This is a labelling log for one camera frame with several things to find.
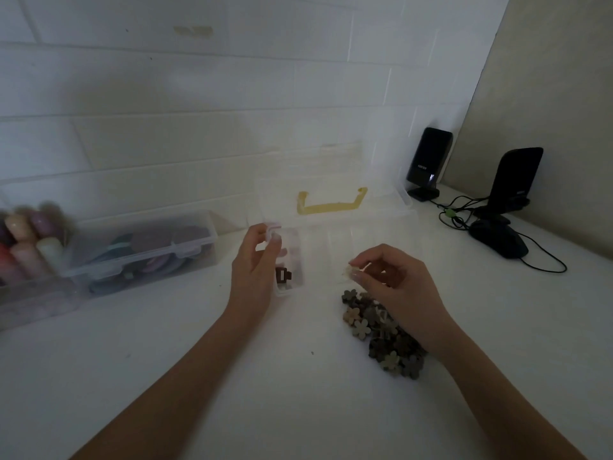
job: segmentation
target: forearm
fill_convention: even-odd
[[[457,325],[437,355],[502,458],[583,459]]]
[[[257,322],[224,313],[156,383],[73,460],[173,459]]]

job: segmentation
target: wall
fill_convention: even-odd
[[[511,0],[445,183],[488,194],[502,154],[545,154],[518,213],[613,257],[613,0]]]
[[[0,0],[0,200],[254,220],[270,152],[404,176],[456,132],[508,0]]]

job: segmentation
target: person's left hand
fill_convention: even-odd
[[[281,254],[281,237],[272,236],[264,250],[256,246],[266,240],[266,224],[251,226],[232,262],[232,287],[225,313],[258,322],[270,305],[276,259]]]

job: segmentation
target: black computer mouse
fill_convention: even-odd
[[[469,226],[468,233],[505,258],[522,258],[528,254],[528,247],[508,224],[480,219]]]

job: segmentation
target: hand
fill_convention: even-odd
[[[352,279],[366,289],[429,352],[444,345],[454,328],[425,264],[402,250],[381,244],[349,262],[364,271]]]
[[[225,314],[249,319],[254,324],[270,305],[276,258],[281,254],[281,237],[273,234],[264,250],[256,246],[266,238],[266,224],[251,226],[232,262],[232,287]]]

